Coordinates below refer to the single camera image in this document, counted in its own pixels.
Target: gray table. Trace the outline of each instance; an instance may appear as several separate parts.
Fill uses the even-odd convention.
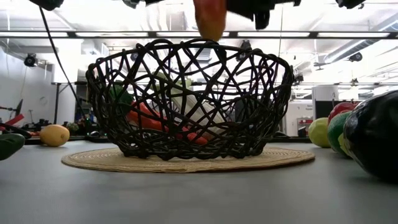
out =
[[[26,146],[0,162],[0,223],[398,223],[398,186],[311,144],[301,166],[211,174],[125,174],[65,166],[73,152],[113,147]]]

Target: white wall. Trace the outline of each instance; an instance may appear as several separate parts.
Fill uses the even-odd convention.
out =
[[[291,101],[287,107],[285,115],[286,134],[288,136],[298,136],[297,118],[312,117],[312,100]]]
[[[43,118],[52,123],[56,90],[56,87],[51,85],[52,72],[46,73],[43,68],[39,67],[27,68],[22,60],[10,55],[7,56],[2,48],[0,48],[0,105],[16,108],[21,99],[25,71],[26,78],[22,92],[24,102],[21,110],[25,119],[18,124],[23,125],[25,122],[31,122],[29,110],[32,110],[34,122]],[[9,111],[0,110],[0,118],[4,122],[9,119],[9,115]]]

